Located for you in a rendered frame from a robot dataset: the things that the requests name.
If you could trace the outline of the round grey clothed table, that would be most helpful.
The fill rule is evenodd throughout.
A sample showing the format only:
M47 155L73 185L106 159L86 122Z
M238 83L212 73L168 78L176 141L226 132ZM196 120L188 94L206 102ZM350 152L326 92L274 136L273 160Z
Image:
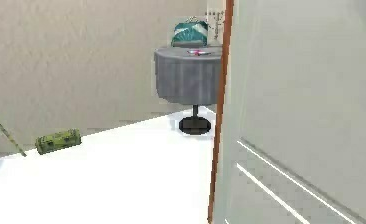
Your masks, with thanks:
M187 53L193 49L211 54ZM200 106L217 103L221 57L221 47L161 47L154 51L158 97L170 103L192 106L192 115L178 122L179 130L185 134L202 135L212 128L211 122L198 113Z

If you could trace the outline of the small pink flat object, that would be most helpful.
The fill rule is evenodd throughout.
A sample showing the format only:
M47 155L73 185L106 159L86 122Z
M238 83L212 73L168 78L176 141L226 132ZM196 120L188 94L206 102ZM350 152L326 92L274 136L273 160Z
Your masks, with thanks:
M210 55L211 54L211 52L198 50L198 49L188 50L187 53L189 53L190 55L196 55L196 56Z

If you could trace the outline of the teal handbag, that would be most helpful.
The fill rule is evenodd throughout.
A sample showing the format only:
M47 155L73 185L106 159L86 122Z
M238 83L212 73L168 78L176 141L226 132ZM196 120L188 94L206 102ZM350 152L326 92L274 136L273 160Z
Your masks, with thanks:
M208 23L197 17L190 17L174 27L171 45L177 46L206 46L208 43Z

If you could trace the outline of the pale grey room door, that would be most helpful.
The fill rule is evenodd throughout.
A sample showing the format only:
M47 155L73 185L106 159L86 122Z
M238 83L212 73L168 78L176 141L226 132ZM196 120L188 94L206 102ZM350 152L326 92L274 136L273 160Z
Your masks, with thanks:
M234 0L213 224L366 224L366 0Z

